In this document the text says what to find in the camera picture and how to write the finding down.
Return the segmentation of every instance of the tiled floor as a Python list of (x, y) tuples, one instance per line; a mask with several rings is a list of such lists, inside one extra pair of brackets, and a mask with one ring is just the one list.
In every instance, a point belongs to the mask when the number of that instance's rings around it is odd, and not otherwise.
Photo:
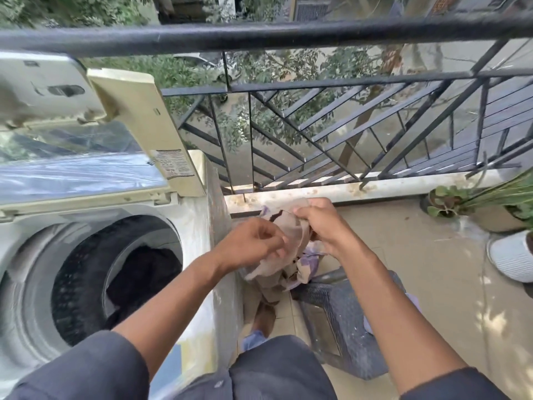
[[(460, 228), (457, 221), (433, 219), (416, 200), (338, 210), (398, 273), (407, 292), (419, 298), (424, 316), (467, 363), (512, 400), (533, 400), (533, 299), (486, 259), (486, 235)], [(339, 266), (325, 257), (319, 273)], [(247, 287), (243, 337), (258, 301), (258, 293)], [(300, 310), (288, 294), (276, 310), (273, 336), (295, 334), (309, 343)], [(398, 398), (388, 374), (366, 382), (328, 365), (324, 369), (340, 400)]]

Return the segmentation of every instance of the white ribbed pot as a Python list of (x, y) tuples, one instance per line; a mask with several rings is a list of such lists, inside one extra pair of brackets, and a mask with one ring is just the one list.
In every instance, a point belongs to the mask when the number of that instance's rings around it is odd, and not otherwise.
[[(490, 261), (502, 274), (519, 282), (533, 282), (533, 254), (528, 247), (529, 230), (489, 242)], [(533, 247), (533, 234), (529, 237)]]

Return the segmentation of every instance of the washing machine lid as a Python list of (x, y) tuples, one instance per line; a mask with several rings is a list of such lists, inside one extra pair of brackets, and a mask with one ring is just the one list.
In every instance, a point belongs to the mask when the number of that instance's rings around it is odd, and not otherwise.
[[(53, 76), (28, 74), (47, 65)], [(86, 71), (68, 56), (0, 52), (0, 98), (12, 107), (0, 108), (0, 221), (66, 206), (205, 194), (150, 74)]]

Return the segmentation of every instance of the foot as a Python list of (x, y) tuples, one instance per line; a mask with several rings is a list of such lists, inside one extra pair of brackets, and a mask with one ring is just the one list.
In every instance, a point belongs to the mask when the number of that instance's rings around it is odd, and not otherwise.
[(257, 313), (255, 314), (254, 324), (252, 324), (252, 331), (259, 330), (263, 333), (265, 338), (268, 338), (274, 329), (274, 322), (276, 321), (276, 309), (267, 303), (259, 303)]

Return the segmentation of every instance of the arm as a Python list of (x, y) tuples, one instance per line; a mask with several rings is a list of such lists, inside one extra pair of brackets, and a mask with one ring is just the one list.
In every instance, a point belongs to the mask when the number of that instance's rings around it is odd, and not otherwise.
[(113, 329), (139, 351), (146, 361), (150, 380), (216, 284), (240, 267), (269, 255), (284, 255), (284, 238), (276, 225), (264, 219), (241, 223), (217, 247), (198, 257)]
[(337, 214), (329, 199), (310, 199), (296, 215), (309, 220), (326, 250), (343, 265), (392, 379), (403, 394), (467, 364), (398, 288), (376, 254)]

